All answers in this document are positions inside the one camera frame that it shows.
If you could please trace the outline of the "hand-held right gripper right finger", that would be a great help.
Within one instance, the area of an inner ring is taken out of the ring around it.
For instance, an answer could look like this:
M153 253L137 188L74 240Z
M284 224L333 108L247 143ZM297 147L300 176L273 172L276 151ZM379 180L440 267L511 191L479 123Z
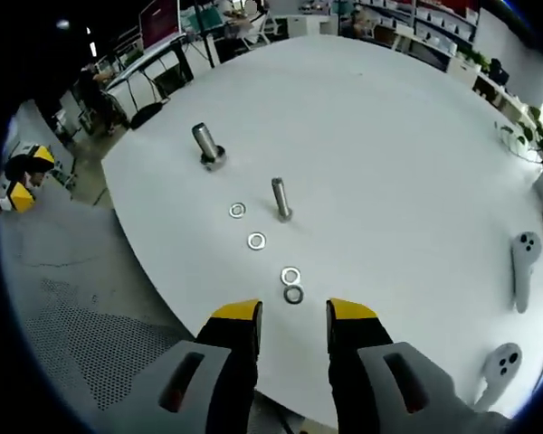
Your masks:
M455 433L453 380L376 312L344 299L327 307L329 384L340 433Z

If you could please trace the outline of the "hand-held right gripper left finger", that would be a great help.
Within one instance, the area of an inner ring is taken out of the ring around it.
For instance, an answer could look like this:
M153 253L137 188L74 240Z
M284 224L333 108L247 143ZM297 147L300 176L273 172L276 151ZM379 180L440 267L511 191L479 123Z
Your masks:
M258 379L262 301L219 307L139 377L141 433L244 433Z

